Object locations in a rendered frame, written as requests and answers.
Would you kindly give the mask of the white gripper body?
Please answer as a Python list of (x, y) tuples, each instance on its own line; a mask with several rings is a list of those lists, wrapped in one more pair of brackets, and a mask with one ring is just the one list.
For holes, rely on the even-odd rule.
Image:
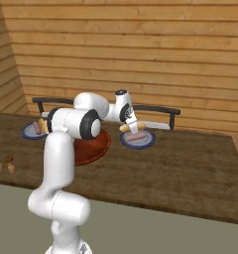
[(135, 115), (134, 109), (130, 108), (128, 117), (126, 120), (126, 124), (128, 125), (130, 131), (132, 133), (137, 133), (138, 132), (138, 122), (137, 122), (137, 117)]

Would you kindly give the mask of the tan bread bun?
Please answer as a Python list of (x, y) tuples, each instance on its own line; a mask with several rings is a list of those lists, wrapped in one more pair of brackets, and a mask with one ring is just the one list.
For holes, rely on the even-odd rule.
[(43, 131), (43, 133), (48, 134), (48, 127), (47, 127), (47, 121), (44, 118), (39, 119), (39, 125)]
[[(137, 123), (137, 126), (138, 126), (138, 129), (139, 129), (139, 130), (143, 130), (143, 129), (146, 127), (146, 124), (143, 123), (143, 122), (138, 122), (138, 123)], [(121, 131), (122, 133), (126, 133), (126, 132), (129, 132), (129, 131), (130, 131), (130, 128), (129, 128), (129, 126), (128, 126), (127, 124), (121, 125), (121, 126), (119, 127), (119, 129), (120, 129), (120, 131)]]

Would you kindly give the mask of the pink sausage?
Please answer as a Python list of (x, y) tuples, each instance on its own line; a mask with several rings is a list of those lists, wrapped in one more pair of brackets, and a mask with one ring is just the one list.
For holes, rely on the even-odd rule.
[(130, 142), (130, 141), (135, 141), (135, 140), (139, 140), (139, 139), (143, 139), (147, 136), (147, 134), (145, 132), (138, 132), (138, 133), (128, 133), (128, 135), (125, 135), (124, 140), (126, 142)]
[(41, 129), (41, 126), (38, 122), (33, 122), (33, 126), (34, 126), (34, 129), (36, 131), (36, 134), (37, 135), (41, 135), (42, 134), (42, 129)]

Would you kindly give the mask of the blue-rimmed grey plate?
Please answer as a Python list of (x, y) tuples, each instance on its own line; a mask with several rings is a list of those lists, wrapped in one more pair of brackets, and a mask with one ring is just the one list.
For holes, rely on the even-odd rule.
[(154, 133), (152, 133), (152, 132), (150, 132), (150, 131), (148, 131), (146, 129), (141, 130), (139, 132), (145, 132), (147, 134), (147, 136), (145, 138), (143, 138), (143, 139), (126, 142), (124, 140), (125, 135), (127, 136), (128, 133), (131, 133), (131, 132), (122, 133), (120, 135), (120, 141), (121, 141), (121, 143), (125, 147), (130, 148), (130, 149), (135, 149), (135, 150), (147, 149), (147, 148), (152, 147), (155, 144), (155, 142), (156, 142), (156, 136), (155, 136)]
[(42, 131), (41, 135), (37, 135), (32, 122), (22, 129), (22, 137), (28, 140), (40, 140), (46, 138), (47, 134)]

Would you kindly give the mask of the red-brown bowl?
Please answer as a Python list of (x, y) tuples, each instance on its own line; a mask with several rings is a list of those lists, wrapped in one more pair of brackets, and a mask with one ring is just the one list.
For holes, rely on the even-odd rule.
[(101, 129), (93, 140), (74, 140), (74, 156), (77, 166), (88, 165), (99, 160), (108, 151), (111, 145), (110, 135)]

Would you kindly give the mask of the brown-topped wooden shaker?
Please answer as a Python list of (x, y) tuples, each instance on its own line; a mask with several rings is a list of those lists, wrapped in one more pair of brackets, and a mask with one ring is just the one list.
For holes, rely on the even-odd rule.
[(12, 156), (7, 156), (5, 158), (5, 163), (7, 164), (7, 169), (10, 174), (14, 174), (16, 172), (16, 166), (14, 165), (14, 159)]

